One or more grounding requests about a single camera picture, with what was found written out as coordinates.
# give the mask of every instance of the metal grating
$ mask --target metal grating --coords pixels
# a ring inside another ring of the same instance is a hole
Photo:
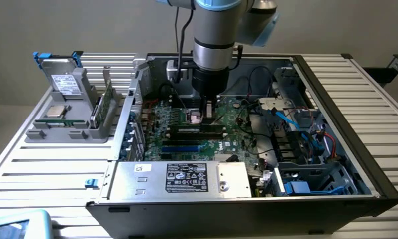
[[[303,57],[398,190],[398,109],[354,62],[339,55]],[[134,77],[133,54],[85,53],[81,60],[89,73],[99,73],[101,67],[110,64],[115,72],[113,84],[126,92]],[[99,89],[101,75],[87,77]],[[83,181],[103,175],[113,137],[101,145],[26,145],[23,131],[35,113],[43,110],[41,102],[46,96],[47,93],[0,156],[0,216],[43,208],[51,215],[54,238],[109,239],[83,209],[87,199],[99,192],[83,189]],[[331,235],[275,238],[398,239],[398,205],[375,218],[356,219]]]

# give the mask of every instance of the gray wall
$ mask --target gray wall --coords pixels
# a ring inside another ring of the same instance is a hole
[[[398,53],[398,0],[278,0],[262,53],[351,53],[383,66]],[[33,51],[174,52],[175,9],[154,0],[0,0],[0,104],[33,105],[46,87]],[[187,11],[181,11],[181,22]],[[191,49],[191,28],[185,51]]]

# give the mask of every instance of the robotic arm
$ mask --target robotic arm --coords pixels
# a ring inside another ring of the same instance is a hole
[[[217,94],[229,77],[234,42],[263,46],[277,22],[273,0],[157,0],[195,11],[191,86],[201,96],[202,118],[213,118]]]

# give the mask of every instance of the green circuit board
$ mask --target green circuit board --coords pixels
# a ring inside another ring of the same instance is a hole
[[[222,140],[198,140],[198,152],[161,152],[165,147],[162,142],[167,140],[165,133],[169,125],[189,125],[183,108],[171,108],[165,102],[158,102],[147,112],[150,115],[143,117],[142,126],[146,139],[145,161],[223,161],[231,155],[237,155],[238,160],[245,162],[246,167],[250,169],[257,163],[257,156],[250,154],[255,153],[255,148],[250,148],[247,152],[241,142],[249,145],[253,137],[243,133],[235,125],[235,118],[241,111],[239,108],[233,107],[233,103],[239,103],[235,98],[226,97],[221,99],[215,107],[215,125],[222,125],[226,131],[226,137]],[[242,111],[241,119],[246,118],[246,111]],[[242,127],[247,132],[251,131],[250,127]]]

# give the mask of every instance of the warning label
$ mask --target warning label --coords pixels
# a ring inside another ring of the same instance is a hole
[[[165,190],[169,193],[207,192],[206,164],[169,163]]]
[[[77,82],[71,75],[51,75],[51,78],[62,95],[81,95]]]

